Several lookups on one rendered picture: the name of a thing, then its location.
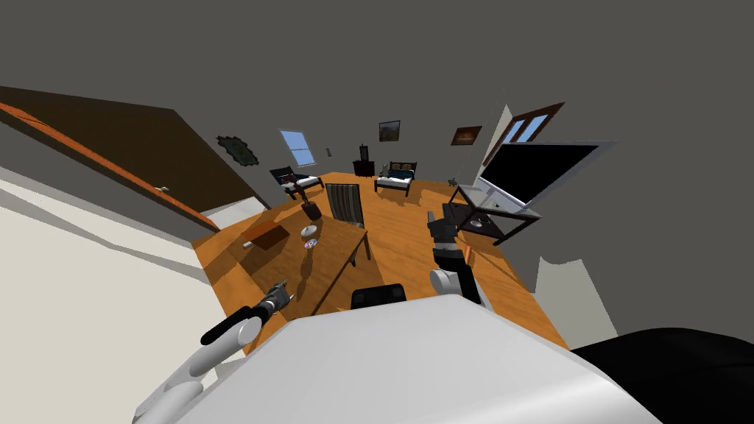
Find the dark television stand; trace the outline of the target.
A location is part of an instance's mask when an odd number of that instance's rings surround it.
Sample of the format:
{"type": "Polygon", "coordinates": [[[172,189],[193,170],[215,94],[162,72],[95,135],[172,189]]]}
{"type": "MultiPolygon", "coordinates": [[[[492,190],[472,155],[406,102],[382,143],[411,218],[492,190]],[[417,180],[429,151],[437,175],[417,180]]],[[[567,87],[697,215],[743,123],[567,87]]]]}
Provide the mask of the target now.
{"type": "Polygon", "coordinates": [[[506,194],[487,185],[455,186],[443,206],[443,214],[458,231],[491,237],[495,246],[541,219],[538,213],[517,205],[506,194]]]}

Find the green wall ornament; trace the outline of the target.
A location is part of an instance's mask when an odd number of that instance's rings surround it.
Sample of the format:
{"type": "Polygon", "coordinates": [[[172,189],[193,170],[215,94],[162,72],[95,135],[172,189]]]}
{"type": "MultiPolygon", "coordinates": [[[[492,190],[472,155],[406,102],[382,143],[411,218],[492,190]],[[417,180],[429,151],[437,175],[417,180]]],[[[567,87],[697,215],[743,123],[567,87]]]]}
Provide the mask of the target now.
{"type": "Polygon", "coordinates": [[[238,137],[216,137],[218,145],[239,164],[244,167],[252,167],[259,164],[258,158],[250,150],[249,146],[238,137]]]}

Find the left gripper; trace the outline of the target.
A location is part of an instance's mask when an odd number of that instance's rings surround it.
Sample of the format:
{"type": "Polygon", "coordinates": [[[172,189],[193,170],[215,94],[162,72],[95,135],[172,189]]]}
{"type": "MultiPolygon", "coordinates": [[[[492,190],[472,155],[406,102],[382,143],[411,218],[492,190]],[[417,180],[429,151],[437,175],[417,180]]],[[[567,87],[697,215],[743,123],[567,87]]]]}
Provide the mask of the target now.
{"type": "Polygon", "coordinates": [[[273,287],[263,298],[262,306],[270,312],[277,312],[285,308],[295,296],[295,294],[289,295],[287,293],[285,289],[286,285],[287,280],[283,280],[281,281],[282,287],[273,287]]]}

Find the brown flat box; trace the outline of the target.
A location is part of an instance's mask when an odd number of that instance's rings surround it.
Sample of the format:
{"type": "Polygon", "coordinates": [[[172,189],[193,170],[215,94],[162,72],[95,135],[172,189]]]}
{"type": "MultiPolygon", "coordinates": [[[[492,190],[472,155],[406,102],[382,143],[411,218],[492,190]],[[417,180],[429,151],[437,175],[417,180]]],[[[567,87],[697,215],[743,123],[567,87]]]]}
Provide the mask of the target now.
{"type": "Polygon", "coordinates": [[[288,236],[288,230],[284,229],[281,224],[272,220],[263,221],[242,234],[244,239],[242,247],[244,249],[260,247],[263,250],[268,250],[288,236]]]}

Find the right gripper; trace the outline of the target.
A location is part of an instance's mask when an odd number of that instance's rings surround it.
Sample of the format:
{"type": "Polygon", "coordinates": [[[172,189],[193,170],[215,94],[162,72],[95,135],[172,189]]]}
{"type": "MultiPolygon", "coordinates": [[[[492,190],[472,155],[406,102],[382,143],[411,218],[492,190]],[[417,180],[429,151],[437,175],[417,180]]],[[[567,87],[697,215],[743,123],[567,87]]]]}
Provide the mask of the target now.
{"type": "Polygon", "coordinates": [[[449,222],[445,217],[436,219],[434,213],[429,211],[427,213],[428,223],[427,227],[430,232],[430,236],[435,241],[454,241],[457,237],[457,229],[453,222],[449,222]]]}

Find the dark cabinet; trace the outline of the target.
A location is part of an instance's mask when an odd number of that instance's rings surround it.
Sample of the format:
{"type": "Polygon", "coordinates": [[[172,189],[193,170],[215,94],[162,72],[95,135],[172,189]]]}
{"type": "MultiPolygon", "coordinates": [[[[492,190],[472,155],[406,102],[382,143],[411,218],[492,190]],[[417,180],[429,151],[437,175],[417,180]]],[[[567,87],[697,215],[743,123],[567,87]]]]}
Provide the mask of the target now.
{"type": "Polygon", "coordinates": [[[358,160],[353,161],[354,174],[357,177],[374,177],[375,164],[369,158],[368,146],[362,144],[359,147],[359,156],[360,158],[358,160]]]}

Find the grey television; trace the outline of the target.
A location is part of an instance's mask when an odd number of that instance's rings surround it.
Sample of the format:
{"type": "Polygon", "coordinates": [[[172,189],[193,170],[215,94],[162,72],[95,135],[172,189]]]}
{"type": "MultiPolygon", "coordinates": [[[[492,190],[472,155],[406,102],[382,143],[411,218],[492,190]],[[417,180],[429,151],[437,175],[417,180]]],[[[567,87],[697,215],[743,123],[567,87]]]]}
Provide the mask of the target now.
{"type": "Polygon", "coordinates": [[[526,209],[574,177],[617,141],[502,144],[476,178],[483,193],[526,209]]]}

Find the dark sofa with white cushion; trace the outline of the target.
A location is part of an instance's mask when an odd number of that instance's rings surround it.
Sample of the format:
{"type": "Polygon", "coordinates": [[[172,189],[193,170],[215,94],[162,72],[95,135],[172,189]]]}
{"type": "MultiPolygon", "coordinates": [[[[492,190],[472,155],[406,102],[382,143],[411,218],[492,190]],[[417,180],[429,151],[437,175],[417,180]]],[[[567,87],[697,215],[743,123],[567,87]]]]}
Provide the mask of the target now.
{"type": "Polygon", "coordinates": [[[409,191],[413,180],[417,162],[395,162],[390,161],[382,166],[379,176],[374,181],[374,191],[379,188],[388,188],[403,191],[405,196],[409,196],[409,191]]]}

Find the striped chair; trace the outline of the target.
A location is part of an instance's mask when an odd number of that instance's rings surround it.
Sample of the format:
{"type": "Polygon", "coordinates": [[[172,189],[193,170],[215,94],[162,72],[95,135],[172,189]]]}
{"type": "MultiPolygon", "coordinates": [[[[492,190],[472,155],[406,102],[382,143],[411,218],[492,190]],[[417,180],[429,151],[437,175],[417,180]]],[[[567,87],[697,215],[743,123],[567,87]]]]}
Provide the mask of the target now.
{"type": "Polygon", "coordinates": [[[332,216],[336,220],[364,228],[359,185],[327,183],[325,189],[332,216]]]}

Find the wooden table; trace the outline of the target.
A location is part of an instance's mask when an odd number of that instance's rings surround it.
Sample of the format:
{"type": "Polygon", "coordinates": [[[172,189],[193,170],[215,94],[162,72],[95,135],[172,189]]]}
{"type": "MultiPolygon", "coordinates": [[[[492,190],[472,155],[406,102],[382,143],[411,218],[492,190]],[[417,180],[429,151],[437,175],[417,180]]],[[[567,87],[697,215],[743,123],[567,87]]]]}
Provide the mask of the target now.
{"type": "Polygon", "coordinates": [[[260,247],[244,249],[240,235],[229,250],[252,278],[261,292],[268,292],[281,280],[287,280],[286,291],[295,294],[280,315],[288,322],[317,313],[324,298],[350,263],[350,257],[364,241],[366,230],[323,216],[313,222],[303,211],[283,219],[276,219],[288,230],[289,236],[268,250],[260,247]],[[301,231],[318,226],[311,237],[303,238],[301,231]],[[317,244],[306,249],[304,244],[317,239],[317,244]]]}

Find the dark brown door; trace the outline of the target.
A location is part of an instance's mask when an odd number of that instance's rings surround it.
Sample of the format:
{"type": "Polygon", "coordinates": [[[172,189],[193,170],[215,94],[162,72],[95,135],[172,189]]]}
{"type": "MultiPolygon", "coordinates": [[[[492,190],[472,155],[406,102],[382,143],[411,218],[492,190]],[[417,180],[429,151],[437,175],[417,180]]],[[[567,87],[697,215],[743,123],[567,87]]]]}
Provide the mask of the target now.
{"type": "Polygon", "coordinates": [[[0,85],[0,164],[180,239],[267,209],[174,110],[0,85]]]}

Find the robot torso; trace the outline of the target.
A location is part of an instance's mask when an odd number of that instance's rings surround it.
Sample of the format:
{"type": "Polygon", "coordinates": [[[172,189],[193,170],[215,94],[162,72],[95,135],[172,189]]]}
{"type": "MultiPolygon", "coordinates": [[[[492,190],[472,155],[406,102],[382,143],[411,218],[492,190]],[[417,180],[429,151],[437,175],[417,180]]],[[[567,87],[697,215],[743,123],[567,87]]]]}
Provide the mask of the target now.
{"type": "Polygon", "coordinates": [[[455,294],[284,325],[171,424],[661,424],[563,347],[455,294]]]}

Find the blue window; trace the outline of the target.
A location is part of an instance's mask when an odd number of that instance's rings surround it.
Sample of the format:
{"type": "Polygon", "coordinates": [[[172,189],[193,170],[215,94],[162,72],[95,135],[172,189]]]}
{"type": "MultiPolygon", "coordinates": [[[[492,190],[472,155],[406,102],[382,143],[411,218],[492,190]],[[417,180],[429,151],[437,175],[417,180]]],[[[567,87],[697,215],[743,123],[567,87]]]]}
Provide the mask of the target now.
{"type": "Polygon", "coordinates": [[[281,130],[280,134],[292,153],[297,167],[310,167],[316,163],[303,132],[281,130]]]}

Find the brown framed window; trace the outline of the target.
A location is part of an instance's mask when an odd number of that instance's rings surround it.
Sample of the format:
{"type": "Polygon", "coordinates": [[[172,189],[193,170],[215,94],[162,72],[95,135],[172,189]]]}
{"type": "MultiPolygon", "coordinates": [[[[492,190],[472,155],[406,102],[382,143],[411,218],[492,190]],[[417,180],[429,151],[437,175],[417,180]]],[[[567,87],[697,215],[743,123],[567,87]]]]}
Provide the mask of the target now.
{"type": "Polygon", "coordinates": [[[562,109],[564,104],[564,102],[559,102],[513,116],[500,134],[493,136],[492,146],[489,152],[485,154],[482,168],[489,164],[501,145],[533,141],[538,133],[552,120],[554,115],[562,109]]]}

